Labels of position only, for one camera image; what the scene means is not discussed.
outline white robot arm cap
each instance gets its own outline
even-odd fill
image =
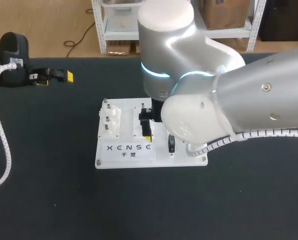
[[[139,23],[157,32],[184,28],[194,19],[188,0],[146,0],[139,9]]]

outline storage shelf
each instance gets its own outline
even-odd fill
[[[105,16],[104,20],[102,21],[102,0],[91,1],[93,6],[94,19],[96,22],[101,53],[106,53],[106,41],[139,39],[139,33],[137,31],[112,31],[110,28],[110,23],[108,23],[108,20]],[[250,23],[249,17],[247,17],[244,27],[222,30],[208,30],[199,11],[199,0],[191,0],[191,3],[194,8],[195,23],[198,29],[204,31],[206,37],[211,39],[249,38],[247,51],[253,51],[266,0],[254,0],[255,7],[253,24]]]
[[[108,19],[104,17],[103,25],[105,26],[105,40],[139,40],[138,31],[112,31]]]
[[[197,7],[194,8],[194,21],[197,28],[204,31],[205,36],[211,39],[236,39],[236,38],[248,38],[251,33],[251,23],[249,18],[245,21],[245,25],[242,28],[222,29],[222,30],[208,30],[201,13]]]
[[[198,29],[203,30],[205,36],[211,39],[225,39],[225,38],[248,38],[251,33],[251,23],[249,19],[245,21],[245,26],[242,28],[222,29],[222,30],[208,30],[200,13],[195,13],[195,23]],[[108,20],[104,19],[105,26],[105,40],[139,40],[138,31],[112,31]]]

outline black and white striped cable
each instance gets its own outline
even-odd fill
[[[2,66],[0,66],[0,75],[5,70],[16,69],[16,68],[17,68],[17,65],[15,63],[2,65]],[[4,151],[5,151],[6,160],[7,160],[7,166],[6,166],[5,172],[0,179],[0,185],[1,185],[8,178],[10,171],[11,171],[11,165],[12,165],[12,158],[11,158],[9,144],[8,144],[7,137],[5,136],[1,121],[0,121],[0,137],[1,137],[1,140],[2,140],[2,143],[4,146]]]
[[[259,131],[248,131],[237,134],[239,138],[241,139],[254,139],[254,138],[265,138],[265,137],[298,137],[298,130],[259,130]],[[232,137],[228,136],[223,139],[220,139],[204,148],[201,148],[200,150],[196,151],[190,151],[190,145],[187,145],[186,151],[187,154],[191,157],[198,157],[200,155],[203,155],[209,151],[212,151],[214,149],[217,149],[221,146],[224,146],[226,144],[230,144],[235,142]]]

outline dark gray tabletop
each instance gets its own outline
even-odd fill
[[[0,240],[298,240],[298,139],[229,144],[206,167],[96,170],[101,101],[146,96],[140,60],[32,63],[68,68],[75,82],[0,88],[13,156]]]

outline wooden floor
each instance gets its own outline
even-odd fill
[[[0,0],[0,38],[6,32],[25,35],[30,44],[30,57],[65,57],[69,48],[63,42],[77,42],[94,22],[91,0]],[[222,39],[239,52],[244,52],[246,39]],[[255,53],[283,52],[298,47],[298,42],[260,42]],[[95,26],[71,57],[105,57],[100,54]]]

